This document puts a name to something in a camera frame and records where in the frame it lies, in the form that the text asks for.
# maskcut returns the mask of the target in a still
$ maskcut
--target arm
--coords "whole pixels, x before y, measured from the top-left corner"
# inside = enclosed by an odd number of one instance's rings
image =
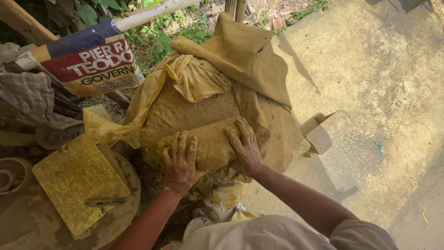
[[[112,250],[151,249],[180,199],[201,175],[196,170],[197,138],[192,137],[186,154],[188,132],[173,140],[162,152],[166,166],[166,185],[159,197],[137,218],[112,246]]]
[[[245,119],[236,121],[241,138],[232,128],[226,133],[236,151],[239,170],[250,176],[326,237],[345,220],[359,220],[352,212],[327,196],[266,166],[261,159],[253,130]]]

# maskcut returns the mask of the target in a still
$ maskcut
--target checkered cloth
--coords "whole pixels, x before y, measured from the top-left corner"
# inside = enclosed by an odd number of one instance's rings
[[[14,48],[11,43],[0,44],[0,62],[12,61],[17,55],[18,47]],[[50,86],[51,81],[43,72],[14,74],[0,68],[0,97],[25,115],[53,129],[82,124],[82,121],[53,113],[54,90]]]

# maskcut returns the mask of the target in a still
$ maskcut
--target clay block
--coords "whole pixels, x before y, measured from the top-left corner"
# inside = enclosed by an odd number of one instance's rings
[[[225,127],[230,126],[240,135],[235,120],[236,118],[233,117],[188,131],[187,148],[190,146],[192,136],[195,135],[198,138],[196,156],[198,171],[222,168],[236,159],[236,153],[225,134]],[[175,136],[162,138],[158,143],[157,153],[160,154],[163,148],[169,147],[174,138]]]

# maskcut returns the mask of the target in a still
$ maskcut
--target right hand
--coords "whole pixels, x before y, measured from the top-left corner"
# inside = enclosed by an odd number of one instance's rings
[[[253,129],[248,125],[245,118],[238,118],[235,122],[241,132],[241,138],[229,126],[225,128],[225,133],[236,152],[236,170],[248,177],[254,178],[261,174],[267,166],[262,162]]]

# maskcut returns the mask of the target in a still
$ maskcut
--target wet clay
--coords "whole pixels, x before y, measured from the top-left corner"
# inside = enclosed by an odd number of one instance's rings
[[[174,88],[172,80],[168,79],[150,107],[147,120],[142,127],[141,142],[144,160],[154,169],[159,169],[162,159],[157,153],[157,147],[163,137],[239,116],[239,107],[233,89],[212,95],[198,103],[189,103]],[[220,138],[222,135],[225,136],[222,132],[223,130],[220,131]],[[203,143],[204,141],[198,142],[198,149],[204,147]]]
[[[190,146],[190,138],[192,136],[196,136],[198,139],[196,155],[196,169],[198,171],[222,168],[227,166],[230,161],[236,159],[236,152],[231,147],[230,141],[225,134],[225,128],[229,126],[231,127],[231,133],[240,135],[235,120],[236,118],[233,117],[188,131],[187,148]],[[162,138],[159,141],[157,153],[160,154],[163,148],[169,147],[175,138],[175,135]]]

